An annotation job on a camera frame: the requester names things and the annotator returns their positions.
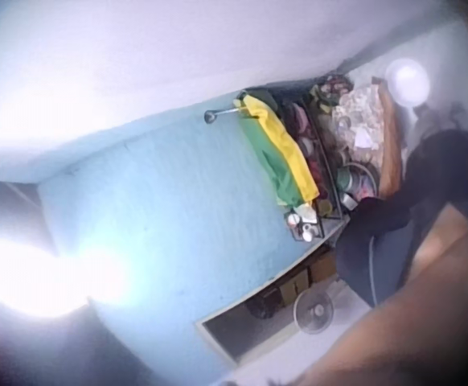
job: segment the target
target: yellow cloth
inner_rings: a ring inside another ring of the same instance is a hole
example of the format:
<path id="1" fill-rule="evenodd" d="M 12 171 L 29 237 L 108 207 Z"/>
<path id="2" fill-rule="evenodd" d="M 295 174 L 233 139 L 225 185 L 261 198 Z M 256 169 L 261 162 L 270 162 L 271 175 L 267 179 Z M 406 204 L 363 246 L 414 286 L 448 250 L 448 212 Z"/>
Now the yellow cloth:
<path id="1" fill-rule="evenodd" d="M 257 117 L 269 140 L 282 153 L 304 201 L 309 202 L 318 197 L 318 187 L 314 183 L 313 176 L 300 148 L 285 131 L 284 125 L 279 121 L 273 110 L 264 102 L 250 95 L 246 95 L 243 102 L 249 114 L 252 117 Z"/>

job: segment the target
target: dark clothing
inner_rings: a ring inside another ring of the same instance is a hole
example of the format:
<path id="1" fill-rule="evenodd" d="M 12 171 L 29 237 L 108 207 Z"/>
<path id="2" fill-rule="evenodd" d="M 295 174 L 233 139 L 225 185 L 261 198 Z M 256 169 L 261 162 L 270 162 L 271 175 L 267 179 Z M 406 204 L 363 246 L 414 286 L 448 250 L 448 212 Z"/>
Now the dark clothing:
<path id="1" fill-rule="evenodd" d="M 442 208 L 468 218 L 468 132 L 451 129 L 411 153 L 401 189 L 364 199 L 336 244 L 339 276 L 370 306 L 392 296 Z"/>

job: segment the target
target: white fan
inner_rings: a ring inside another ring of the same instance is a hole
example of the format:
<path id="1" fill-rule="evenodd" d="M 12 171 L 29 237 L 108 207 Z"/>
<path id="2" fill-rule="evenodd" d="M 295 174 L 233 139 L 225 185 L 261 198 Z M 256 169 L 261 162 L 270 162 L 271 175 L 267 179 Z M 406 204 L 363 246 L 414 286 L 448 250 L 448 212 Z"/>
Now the white fan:
<path id="1" fill-rule="evenodd" d="M 295 323 L 307 334 L 318 334 L 332 322 L 334 306 L 325 287 L 315 286 L 298 295 L 293 308 Z"/>

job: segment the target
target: white ceiling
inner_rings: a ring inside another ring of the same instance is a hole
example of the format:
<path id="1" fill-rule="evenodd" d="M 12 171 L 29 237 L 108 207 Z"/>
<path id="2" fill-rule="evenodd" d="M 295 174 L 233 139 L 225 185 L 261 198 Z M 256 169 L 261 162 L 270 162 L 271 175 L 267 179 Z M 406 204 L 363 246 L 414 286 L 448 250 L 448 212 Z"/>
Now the white ceiling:
<path id="1" fill-rule="evenodd" d="M 440 2 L 0 0 L 0 170 L 139 117 L 322 75 Z"/>

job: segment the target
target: bowl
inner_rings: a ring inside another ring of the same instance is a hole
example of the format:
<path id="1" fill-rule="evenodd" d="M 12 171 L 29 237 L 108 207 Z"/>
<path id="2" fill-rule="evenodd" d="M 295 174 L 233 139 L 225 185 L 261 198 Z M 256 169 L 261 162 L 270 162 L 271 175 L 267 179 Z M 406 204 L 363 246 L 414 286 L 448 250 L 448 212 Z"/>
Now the bowl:
<path id="1" fill-rule="evenodd" d="M 404 107 L 416 107 L 425 101 L 430 92 L 427 71 L 417 61 L 398 59 L 391 62 L 385 75 L 393 100 Z"/>

